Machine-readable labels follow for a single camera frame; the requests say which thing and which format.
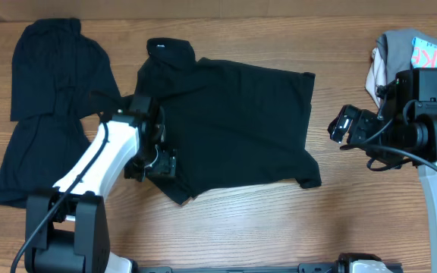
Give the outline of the black t-shirt with logo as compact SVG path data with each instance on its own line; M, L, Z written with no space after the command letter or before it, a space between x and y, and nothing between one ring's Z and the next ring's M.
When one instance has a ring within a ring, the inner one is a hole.
M186 40L151 38L136 94L158 101L174 177L149 179L182 204L208 190L293 179L322 183L306 149L315 76L197 58Z

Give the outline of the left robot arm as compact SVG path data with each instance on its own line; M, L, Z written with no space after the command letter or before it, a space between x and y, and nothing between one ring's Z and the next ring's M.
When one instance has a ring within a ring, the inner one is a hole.
M105 200L119 175L174 179L176 151L164 142L165 110L154 98L135 95L103 121L77 164L28 197L25 242L11 270L23 260L28 272L136 272L134 260L111 251Z

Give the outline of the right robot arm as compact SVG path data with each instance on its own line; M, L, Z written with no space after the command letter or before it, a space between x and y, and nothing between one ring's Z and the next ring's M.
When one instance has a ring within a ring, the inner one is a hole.
M362 149L381 171L412 164L423 188L429 221L431 270L437 272L437 68L401 71L380 86L377 113L344 105L330 123L343 150Z

